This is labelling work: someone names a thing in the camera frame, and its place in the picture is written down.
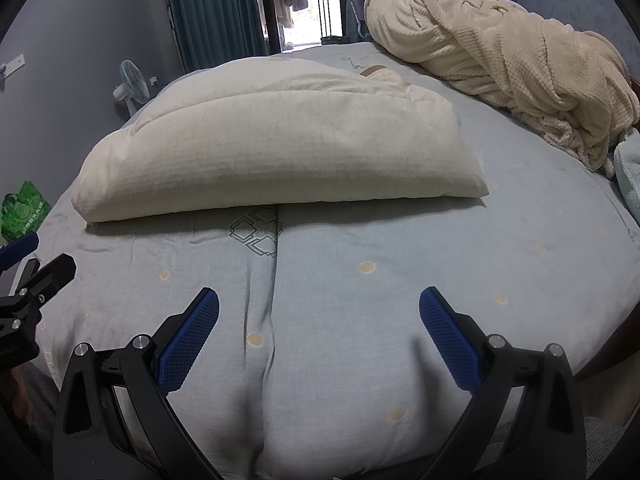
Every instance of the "wall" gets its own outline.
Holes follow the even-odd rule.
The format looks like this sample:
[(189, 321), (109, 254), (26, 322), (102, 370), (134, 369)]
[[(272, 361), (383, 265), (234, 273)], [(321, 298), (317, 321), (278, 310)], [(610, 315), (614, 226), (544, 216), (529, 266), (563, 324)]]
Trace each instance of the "wall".
[[(151, 0), (28, 0), (0, 44), (26, 65), (0, 91), (0, 195), (32, 180), (53, 204), (92, 147), (124, 124), (113, 89), (131, 59), (167, 83)], [(9, 277), (0, 278), (6, 286)]]
[(577, 30), (605, 36), (624, 57), (631, 75), (640, 78), (640, 42), (613, 0), (518, 0), (543, 18), (555, 18)]

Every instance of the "blanket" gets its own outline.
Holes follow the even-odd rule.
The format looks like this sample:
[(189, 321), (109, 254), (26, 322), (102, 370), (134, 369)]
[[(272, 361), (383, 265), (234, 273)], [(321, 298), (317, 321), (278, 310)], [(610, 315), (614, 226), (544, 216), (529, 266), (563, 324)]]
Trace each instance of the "blanket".
[(620, 193), (629, 212), (640, 224), (640, 134), (631, 129), (626, 139), (619, 143), (613, 156)]
[(640, 117), (620, 53), (509, 0), (366, 0), (375, 41), (511, 113), (590, 170)]

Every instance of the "white fan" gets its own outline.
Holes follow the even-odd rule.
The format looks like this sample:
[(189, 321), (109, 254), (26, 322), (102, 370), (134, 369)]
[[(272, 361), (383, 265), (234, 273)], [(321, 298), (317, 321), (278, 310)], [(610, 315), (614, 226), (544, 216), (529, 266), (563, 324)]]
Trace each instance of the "white fan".
[(116, 101), (125, 101), (129, 109), (129, 116), (136, 113), (136, 107), (132, 99), (141, 105), (149, 101), (149, 88), (146, 86), (145, 77), (142, 72), (128, 59), (120, 64), (120, 77), (122, 84), (113, 91)]

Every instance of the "bed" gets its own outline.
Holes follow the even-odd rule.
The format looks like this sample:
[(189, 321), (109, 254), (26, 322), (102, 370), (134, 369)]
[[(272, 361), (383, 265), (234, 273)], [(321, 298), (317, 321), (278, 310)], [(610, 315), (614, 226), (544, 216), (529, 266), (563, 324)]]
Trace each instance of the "bed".
[[(352, 72), (382, 64), (444, 96), (490, 195), (88, 226), (68, 190), (36, 252), (44, 262), (66, 252), (78, 264), (38, 330), (58, 386), (77, 343), (122, 346), (210, 286), (220, 320), (169, 395), (174, 410), (225, 478), (320, 480), (428, 455), (461, 415), (470, 396), (418, 315), (427, 286), (514, 346), (561, 344), (581, 370), (640, 300), (640, 228), (615, 184), (374, 44), (285, 56)], [(505, 421), (517, 400), (514, 392)], [(134, 436), (144, 449), (143, 435)]]

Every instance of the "metal screw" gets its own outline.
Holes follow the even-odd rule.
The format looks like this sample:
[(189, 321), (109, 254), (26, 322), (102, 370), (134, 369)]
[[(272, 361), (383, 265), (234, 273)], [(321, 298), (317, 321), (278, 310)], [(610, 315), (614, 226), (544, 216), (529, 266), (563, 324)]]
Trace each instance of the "metal screw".
[(78, 356), (83, 356), (88, 351), (89, 351), (89, 345), (87, 343), (80, 343), (78, 346), (76, 346), (76, 349), (74, 350), (74, 354)]
[(489, 336), (489, 345), (493, 348), (503, 348), (507, 342), (501, 335), (491, 335)]
[(140, 350), (149, 344), (149, 338), (146, 335), (139, 335), (133, 339), (133, 348)]
[(552, 343), (551, 345), (549, 345), (549, 351), (551, 352), (551, 355), (555, 357), (562, 357), (562, 355), (564, 354), (564, 350), (562, 349), (562, 347), (556, 343)]

